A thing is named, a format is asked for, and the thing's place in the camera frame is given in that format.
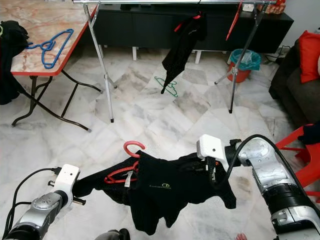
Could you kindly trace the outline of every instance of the green hanger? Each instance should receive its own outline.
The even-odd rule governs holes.
[[[162,83],[165,82],[165,80],[163,80],[161,77],[155,76],[154,79],[163,87],[164,85]],[[171,83],[169,83],[167,85],[167,87],[165,88],[166,91],[168,91],[172,96],[174,96],[175,98],[178,97],[178,93],[175,89],[175,85],[177,84],[176,81],[172,81]]]

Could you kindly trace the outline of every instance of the teal trash bag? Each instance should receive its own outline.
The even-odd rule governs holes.
[[[242,49],[236,49],[231,53],[230,61],[234,64],[237,63],[240,55],[242,53]],[[261,63],[261,57],[258,53],[247,50],[242,58],[239,69],[242,71],[245,70],[259,70]]]

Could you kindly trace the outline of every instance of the clothing tag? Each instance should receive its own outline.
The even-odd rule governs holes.
[[[133,173],[134,173],[134,171],[128,171],[128,176],[126,177],[126,180],[125,180],[125,183],[124,183],[124,186],[126,188],[130,187],[131,176],[132,176]]]

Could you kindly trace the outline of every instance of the marble floor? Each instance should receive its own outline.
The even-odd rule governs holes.
[[[231,82],[214,81],[227,71],[228,55],[203,52],[200,64],[192,54],[176,79],[178,97],[165,92],[155,77],[165,78],[161,61],[167,50],[140,49],[132,61],[130,48],[105,48],[104,62],[118,88],[111,90],[114,123],[109,121],[106,95],[79,87],[65,117],[92,129],[91,133],[61,122],[36,107],[31,117],[11,127],[12,121],[28,111],[29,101],[19,96],[0,106],[0,226],[5,225],[18,183],[39,168],[76,165],[80,178],[108,168],[128,156],[123,143],[137,140],[145,152],[157,158],[177,159],[196,151],[202,134],[230,139],[263,134],[275,142],[287,136],[294,126],[283,107],[268,93],[277,64],[263,61],[259,71],[236,86],[234,111],[229,114]],[[104,89],[96,52],[91,47],[76,48],[65,70],[75,79]],[[29,91],[30,80],[18,77]],[[63,75],[54,78],[42,97],[50,109],[61,113],[73,83]],[[301,165],[294,161],[294,169]],[[40,173],[21,188],[18,201],[31,201],[50,190],[49,172]],[[249,240],[270,240],[275,232],[270,214],[252,178],[249,167],[237,167],[230,185],[237,208],[226,209],[222,200],[212,197],[202,204],[189,204],[171,227],[163,219],[156,233],[148,236],[135,229],[130,208],[112,201],[102,191],[85,197],[85,206],[73,204],[51,225],[45,240],[93,240],[111,229],[127,228],[133,240],[233,240],[244,232]],[[15,220],[26,210],[18,207]]]

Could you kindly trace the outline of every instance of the sofa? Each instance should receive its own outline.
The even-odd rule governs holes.
[[[269,93],[278,99],[296,127],[320,120],[320,78],[301,83],[299,41],[289,50],[275,73]]]

